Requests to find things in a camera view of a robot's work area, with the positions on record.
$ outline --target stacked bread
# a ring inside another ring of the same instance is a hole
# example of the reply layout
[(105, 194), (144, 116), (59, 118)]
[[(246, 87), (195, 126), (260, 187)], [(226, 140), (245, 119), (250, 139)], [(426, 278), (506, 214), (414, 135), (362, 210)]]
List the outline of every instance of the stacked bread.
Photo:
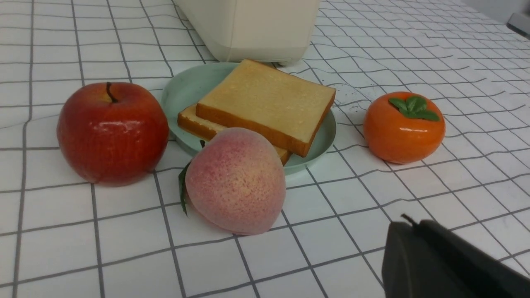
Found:
[(335, 88), (246, 59), (177, 122), (205, 141), (226, 127), (255, 131), (285, 165), (292, 154), (307, 156), (334, 99)]

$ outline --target toaster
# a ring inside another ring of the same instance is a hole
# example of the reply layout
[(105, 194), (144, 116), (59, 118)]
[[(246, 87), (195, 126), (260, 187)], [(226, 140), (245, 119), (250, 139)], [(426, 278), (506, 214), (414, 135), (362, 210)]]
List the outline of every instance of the toaster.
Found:
[(320, 0), (175, 0), (220, 62), (294, 63), (306, 52)]

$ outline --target apple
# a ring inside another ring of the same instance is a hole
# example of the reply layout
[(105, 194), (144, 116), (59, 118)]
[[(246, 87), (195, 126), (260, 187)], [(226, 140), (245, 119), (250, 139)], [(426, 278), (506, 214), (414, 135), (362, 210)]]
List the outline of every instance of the apple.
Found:
[(158, 101), (124, 82), (86, 85), (59, 114), (57, 139), (69, 166), (90, 183), (125, 186), (152, 173), (169, 136)]

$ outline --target persimmon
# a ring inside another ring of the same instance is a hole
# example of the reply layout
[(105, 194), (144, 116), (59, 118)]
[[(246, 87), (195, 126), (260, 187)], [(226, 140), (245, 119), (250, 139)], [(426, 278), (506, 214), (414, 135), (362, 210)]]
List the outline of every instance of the persimmon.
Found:
[(405, 164), (431, 155), (445, 136), (445, 120), (429, 99), (412, 92), (392, 92), (368, 107), (364, 137), (378, 158)]

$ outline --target table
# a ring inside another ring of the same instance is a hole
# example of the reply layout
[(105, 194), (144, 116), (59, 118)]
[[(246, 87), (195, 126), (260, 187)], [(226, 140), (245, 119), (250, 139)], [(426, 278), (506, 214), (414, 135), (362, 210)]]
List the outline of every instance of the table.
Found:
[[(62, 104), (97, 81), (157, 98), (215, 62), (170, 0), (0, 0), (0, 298), (382, 298), (386, 229), (433, 218), (530, 271), (530, 43), (459, 0), (323, 0), (304, 60), (333, 86), (333, 149), (287, 177), (271, 231), (206, 226), (179, 206), (190, 160), (170, 142), (155, 174), (85, 183), (55, 136)], [(390, 165), (362, 137), (370, 101), (410, 90), (447, 121), (430, 157)]]

